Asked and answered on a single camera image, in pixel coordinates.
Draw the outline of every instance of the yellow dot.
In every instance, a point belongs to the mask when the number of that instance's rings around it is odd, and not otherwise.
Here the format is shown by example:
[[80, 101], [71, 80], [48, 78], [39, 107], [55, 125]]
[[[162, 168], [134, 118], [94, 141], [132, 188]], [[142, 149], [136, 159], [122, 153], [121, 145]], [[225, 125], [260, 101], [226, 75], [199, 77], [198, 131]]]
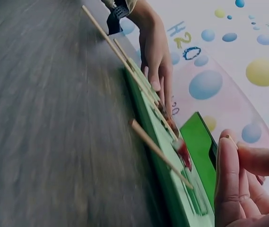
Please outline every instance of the yellow dot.
[[216, 120], [214, 117], [205, 116], [203, 119], [209, 131], [213, 131], [216, 128]]
[[217, 16], [218, 18], [223, 18], [225, 17], [225, 12], [223, 9], [216, 9], [215, 12], [214, 12], [215, 16]]
[[246, 68], [247, 79], [260, 87], [269, 86], [269, 60], [258, 58], [252, 61]]

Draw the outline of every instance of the black wristband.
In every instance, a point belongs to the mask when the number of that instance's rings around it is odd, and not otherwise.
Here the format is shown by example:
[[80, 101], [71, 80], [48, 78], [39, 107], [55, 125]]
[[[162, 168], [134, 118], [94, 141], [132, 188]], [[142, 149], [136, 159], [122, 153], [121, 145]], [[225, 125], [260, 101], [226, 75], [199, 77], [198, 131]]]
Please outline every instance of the black wristband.
[[125, 0], [116, 0], [115, 7], [111, 10], [109, 17], [107, 18], [107, 26], [109, 29], [109, 35], [113, 35], [122, 32], [123, 29], [120, 25], [120, 19], [130, 14]]

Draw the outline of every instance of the wooden floor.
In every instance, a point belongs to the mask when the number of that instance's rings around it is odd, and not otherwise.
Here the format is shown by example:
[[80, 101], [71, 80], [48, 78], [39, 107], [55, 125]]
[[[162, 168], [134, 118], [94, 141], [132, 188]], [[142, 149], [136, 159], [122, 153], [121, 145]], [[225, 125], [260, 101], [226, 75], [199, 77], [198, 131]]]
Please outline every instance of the wooden floor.
[[169, 226], [122, 65], [82, 3], [0, 0], [0, 227]]

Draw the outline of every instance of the sleeve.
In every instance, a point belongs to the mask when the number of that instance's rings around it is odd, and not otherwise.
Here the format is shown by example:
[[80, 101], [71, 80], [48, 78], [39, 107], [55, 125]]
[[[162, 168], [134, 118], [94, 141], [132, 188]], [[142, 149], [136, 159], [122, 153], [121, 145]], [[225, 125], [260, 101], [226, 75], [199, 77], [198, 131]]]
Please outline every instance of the sleeve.
[[[114, 8], [114, 0], [102, 0], [102, 2], [105, 4], [105, 6], [112, 10]], [[131, 13], [135, 7], [135, 4], [137, 2], [137, 0], [125, 0], [128, 10]]]

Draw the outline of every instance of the green box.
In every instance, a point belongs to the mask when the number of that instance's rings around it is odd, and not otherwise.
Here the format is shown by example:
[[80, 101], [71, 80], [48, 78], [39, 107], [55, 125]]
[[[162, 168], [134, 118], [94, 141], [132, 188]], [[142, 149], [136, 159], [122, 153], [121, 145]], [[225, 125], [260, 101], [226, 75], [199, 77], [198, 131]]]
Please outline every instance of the green box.
[[[139, 79], [146, 87], [150, 86], [132, 59], [129, 60]], [[141, 92], [130, 73], [127, 82], [138, 112], [139, 122], [161, 148], [164, 155], [191, 182], [194, 189], [183, 185], [179, 177], [155, 153], [151, 159], [161, 184], [171, 220], [174, 227], [214, 227], [213, 197], [216, 173], [209, 153], [216, 151], [216, 144], [205, 126], [200, 114], [196, 112], [180, 129], [192, 160], [192, 172], [184, 169], [171, 143], [173, 138], [162, 126], [149, 100]]]

